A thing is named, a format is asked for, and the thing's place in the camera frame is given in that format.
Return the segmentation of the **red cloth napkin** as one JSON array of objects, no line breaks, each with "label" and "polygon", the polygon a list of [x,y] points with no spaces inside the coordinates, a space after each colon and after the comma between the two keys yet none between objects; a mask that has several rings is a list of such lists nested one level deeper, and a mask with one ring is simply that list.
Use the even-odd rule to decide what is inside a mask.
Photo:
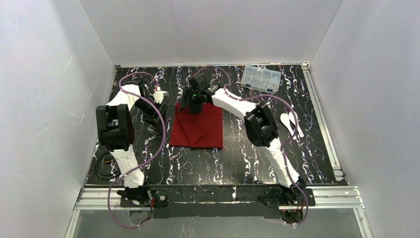
[{"label": "red cloth napkin", "polygon": [[175,105],[175,115],[169,145],[189,148],[223,148],[222,108],[204,104],[199,114]]}]

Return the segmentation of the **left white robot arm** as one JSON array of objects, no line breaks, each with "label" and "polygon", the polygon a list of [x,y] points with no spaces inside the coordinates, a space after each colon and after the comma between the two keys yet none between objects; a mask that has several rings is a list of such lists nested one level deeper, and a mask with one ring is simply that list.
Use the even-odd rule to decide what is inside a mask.
[{"label": "left white robot arm", "polygon": [[134,152],[135,130],[130,111],[137,107],[144,114],[144,120],[158,126],[164,118],[167,104],[163,103],[167,91],[155,87],[153,93],[146,91],[145,83],[123,85],[121,90],[106,104],[96,108],[99,144],[112,155],[109,162],[115,162],[118,169],[104,174],[95,168],[101,179],[117,179],[121,175],[124,189],[117,192],[122,198],[140,206],[149,205],[152,195],[144,173],[137,167]]}]

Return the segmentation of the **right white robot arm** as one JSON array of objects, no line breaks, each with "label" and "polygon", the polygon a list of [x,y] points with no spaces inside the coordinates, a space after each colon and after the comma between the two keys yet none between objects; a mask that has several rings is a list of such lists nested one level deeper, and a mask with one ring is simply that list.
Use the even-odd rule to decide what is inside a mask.
[{"label": "right white robot arm", "polygon": [[180,109],[189,108],[197,114],[204,104],[211,104],[240,118],[245,125],[248,140],[265,155],[275,171],[277,181],[282,186],[283,203],[303,201],[309,205],[305,194],[306,183],[287,158],[269,104],[256,104],[250,99],[239,98],[227,89],[210,83],[202,74],[195,74],[188,81]]}]

